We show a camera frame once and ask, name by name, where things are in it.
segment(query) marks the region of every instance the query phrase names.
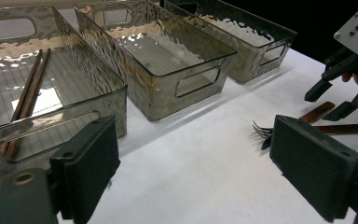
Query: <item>mounting bolt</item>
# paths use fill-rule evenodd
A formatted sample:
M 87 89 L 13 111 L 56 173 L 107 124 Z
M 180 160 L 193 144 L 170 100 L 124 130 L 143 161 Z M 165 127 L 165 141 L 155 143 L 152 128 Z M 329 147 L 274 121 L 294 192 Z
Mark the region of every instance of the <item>mounting bolt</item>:
M 340 36 L 341 36 L 341 34 L 340 34 L 339 32 L 336 32 L 336 33 L 334 34 L 334 38 L 335 38 L 335 39 L 338 39 Z

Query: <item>white table surface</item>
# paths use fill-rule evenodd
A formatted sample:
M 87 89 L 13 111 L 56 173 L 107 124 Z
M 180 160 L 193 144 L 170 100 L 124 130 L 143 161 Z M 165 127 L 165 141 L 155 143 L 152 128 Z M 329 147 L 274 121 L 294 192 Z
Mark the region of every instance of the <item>white table surface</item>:
M 261 151 L 253 128 L 275 115 L 298 118 L 324 101 L 338 106 L 358 92 L 334 80 L 316 103 L 304 95 L 324 65 L 290 49 L 281 67 L 159 122 L 128 101 L 128 133 L 118 140 L 121 165 L 89 223 L 327 223 Z M 340 121 L 358 123 L 358 110 Z M 334 136 L 358 151 L 358 134 Z M 353 223 L 349 209 L 345 219 Z M 71 221 L 60 220 L 60 223 Z

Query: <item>storage bin handle cutout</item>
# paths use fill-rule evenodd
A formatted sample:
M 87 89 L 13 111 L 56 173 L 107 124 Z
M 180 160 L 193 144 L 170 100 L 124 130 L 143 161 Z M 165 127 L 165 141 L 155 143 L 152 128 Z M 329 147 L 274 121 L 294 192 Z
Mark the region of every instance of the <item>storage bin handle cutout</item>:
M 28 18 L 0 21 L 0 40 L 36 34 L 34 22 Z
M 64 114 L 58 113 L 54 117 L 62 116 L 64 116 Z M 62 120 L 62 118 L 55 118 L 60 119 L 61 121 L 58 121 L 45 129 L 26 131 L 25 133 L 20 132 L 18 137 L 0 143 L 1 160 L 5 160 L 9 163 L 20 163 L 48 153 L 69 141 L 71 137 L 76 134 L 73 130 L 80 131 L 87 125 L 87 123 L 99 119 L 100 117 L 99 111 L 92 111 L 87 114 L 78 115 L 72 119 Z M 52 139 L 61 139 L 61 141 L 52 141 Z M 19 152 L 15 158 L 10 158 L 7 154 L 4 155 L 1 150 L 4 143 L 11 141 L 21 141 L 18 145 L 19 148 L 16 149 Z
M 186 77 L 176 85 L 175 97 L 180 98 L 192 92 L 199 91 L 213 85 L 220 75 L 220 67 L 216 66 Z
M 281 58 L 285 48 L 286 48 L 286 46 L 283 44 L 276 48 L 267 50 L 264 53 L 263 58 L 260 60 L 259 66 L 262 66 L 266 63 L 270 63 L 272 61 L 275 61 L 275 60 Z
M 131 9 L 118 8 L 109 11 L 95 12 L 95 22 L 100 25 L 106 24 L 122 24 L 131 22 Z

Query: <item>robotic arm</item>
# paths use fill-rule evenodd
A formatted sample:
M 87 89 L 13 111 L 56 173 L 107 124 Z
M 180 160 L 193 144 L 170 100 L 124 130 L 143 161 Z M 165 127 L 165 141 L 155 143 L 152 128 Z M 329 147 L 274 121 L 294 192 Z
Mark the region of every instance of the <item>robotic arm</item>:
M 282 175 L 326 221 L 351 208 L 358 224 L 358 152 L 298 119 L 277 115 L 273 129 L 269 156 Z
M 334 34 L 334 38 L 344 47 L 327 58 L 322 79 L 305 94 L 306 101 L 317 101 L 332 86 L 329 81 L 344 73 L 358 73 L 358 12 Z M 324 119 L 344 119 L 357 108 L 358 94 L 351 102 L 342 103 Z
M 115 117 L 92 121 L 50 158 L 50 168 L 31 168 L 0 186 L 0 224 L 58 223 L 56 215 L 88 223 L 118 158 Z

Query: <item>textured plastic container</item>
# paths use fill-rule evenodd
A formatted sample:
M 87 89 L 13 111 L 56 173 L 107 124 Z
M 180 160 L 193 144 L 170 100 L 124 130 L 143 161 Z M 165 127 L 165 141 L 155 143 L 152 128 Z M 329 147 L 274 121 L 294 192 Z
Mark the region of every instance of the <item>textured plastic container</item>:
M 296 32 L 219 0 L 164 0 L 164 8 L 238 54 L 229 76 L 243 84 L 281 65 Z
M 40 49 L 51 53 L 34 113 L 11 121 Z M 126 97 L 124 80 L 54 7 L 0 9 L 0 148 L 21 139 L 13 160 L 0 150 L 0 183 L 22 169 L 49 168 L 49 156 L 94 119 L 115 116 L 117 137 L 124 136 Z
M 236 50 L 145 0 L 75 5 L 83 38 L 153 121 L 220 92 Z

